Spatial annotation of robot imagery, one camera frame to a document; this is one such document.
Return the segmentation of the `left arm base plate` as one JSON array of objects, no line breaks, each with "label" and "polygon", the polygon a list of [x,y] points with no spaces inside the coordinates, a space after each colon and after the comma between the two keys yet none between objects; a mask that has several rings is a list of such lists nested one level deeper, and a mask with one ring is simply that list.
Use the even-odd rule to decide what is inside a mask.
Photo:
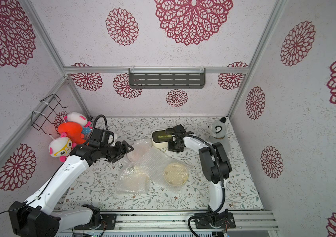
[{"label": "left arm base plate", "polygon": [[78,225],[74,227],[75,231],[86,231],[86,230],[113,230],[115,228],[117,215],[102,213],[99,215],[95,215],[89,221],[89,223],[85,225]]}]

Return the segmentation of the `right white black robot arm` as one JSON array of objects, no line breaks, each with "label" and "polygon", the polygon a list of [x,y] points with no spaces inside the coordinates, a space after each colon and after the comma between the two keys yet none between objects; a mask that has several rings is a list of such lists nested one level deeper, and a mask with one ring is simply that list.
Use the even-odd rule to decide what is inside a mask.
[{"label": "right white black robot arm", "polygon": [[194,134],[173,133],[168,142],[168,149],[174,152],[183,152],[184,148],[191,149],[199,155],[202,172],[210,182],[209,211],[211,214],[220,214],[225,211],[225,181],[232,171],[229,158],[221,143],[205,141]]}]

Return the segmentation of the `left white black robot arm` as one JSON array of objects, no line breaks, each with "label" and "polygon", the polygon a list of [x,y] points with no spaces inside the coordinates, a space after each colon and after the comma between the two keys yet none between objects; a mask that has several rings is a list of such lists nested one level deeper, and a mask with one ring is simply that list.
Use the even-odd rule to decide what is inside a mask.
[{"label": "left white black robot arm", "polygon": [[14,234],[20,237],[53,237],[57,233],[85,225],[101,226],[100,210],[89,204],[77,209],[54,213],[53,210],[65,191],[93,163],[105,160],[115,163],[133,151],[126,141],[115,145],[77,145],[55,174],[24,202],[16,201],[9,208]]}]

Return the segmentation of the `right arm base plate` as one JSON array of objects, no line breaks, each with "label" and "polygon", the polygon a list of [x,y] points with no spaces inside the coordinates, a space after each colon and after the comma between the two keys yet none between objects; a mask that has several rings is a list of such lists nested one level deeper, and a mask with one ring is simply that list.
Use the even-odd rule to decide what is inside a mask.
[{"label": "right arm base plate", "polygon": [[214,216],[204,217],[203,213],[195,213],[197,229],[235,229],[236,223],[233,214],[226,209]]}]

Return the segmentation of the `bubble wrap sheet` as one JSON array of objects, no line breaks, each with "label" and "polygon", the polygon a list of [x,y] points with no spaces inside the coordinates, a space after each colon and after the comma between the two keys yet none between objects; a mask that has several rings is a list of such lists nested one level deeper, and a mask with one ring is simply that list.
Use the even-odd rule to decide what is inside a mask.
[{"label": "bubble wrap sheet", "polygon": [[[185,165],[189,171],[189,178],[182,186],[175,187],[168,184],[163,176],[164,168],[170,163],[181,163]],[[161,191],[166,193],[181,193],[185,191],[187,186],[195,181],[198,177],[195,166],[189,163],[188,160],[177,156],[165,149],[161,150],[152,147],[138,162],[138,165],[149,177],[149,190]]]}]

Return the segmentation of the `cream dinner plate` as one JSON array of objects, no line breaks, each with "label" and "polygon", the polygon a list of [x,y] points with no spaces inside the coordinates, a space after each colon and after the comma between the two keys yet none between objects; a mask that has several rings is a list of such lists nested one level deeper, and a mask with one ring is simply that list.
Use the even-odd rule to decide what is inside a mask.
[{"label": "cream dinner plate", "polygon": [[165,181],[175,187],[182,186],[189,178],[187,167],[181,163],[170,163],[163,171]]}]

